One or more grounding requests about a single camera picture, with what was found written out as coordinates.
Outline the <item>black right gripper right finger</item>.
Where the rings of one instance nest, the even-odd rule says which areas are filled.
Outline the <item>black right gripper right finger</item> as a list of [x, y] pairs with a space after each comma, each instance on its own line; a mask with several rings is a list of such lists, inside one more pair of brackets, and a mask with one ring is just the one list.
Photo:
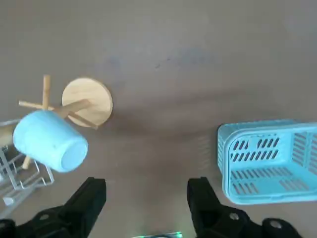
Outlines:
[[266, 218], [253, 222], [246, 212], [220, 203], [206, 177], [187, 183], [187, 201], [198, 238], [300, 238], [287, 221]]

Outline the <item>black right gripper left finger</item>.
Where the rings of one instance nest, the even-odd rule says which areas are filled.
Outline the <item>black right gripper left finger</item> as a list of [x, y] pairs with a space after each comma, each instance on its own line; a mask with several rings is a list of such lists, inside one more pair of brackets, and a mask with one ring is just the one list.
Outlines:
[[64, 205], [37, 213], [16, 225], [1, 219], [2, 238], [87, 238], [106, 203], [106, 180], [89, 177]]

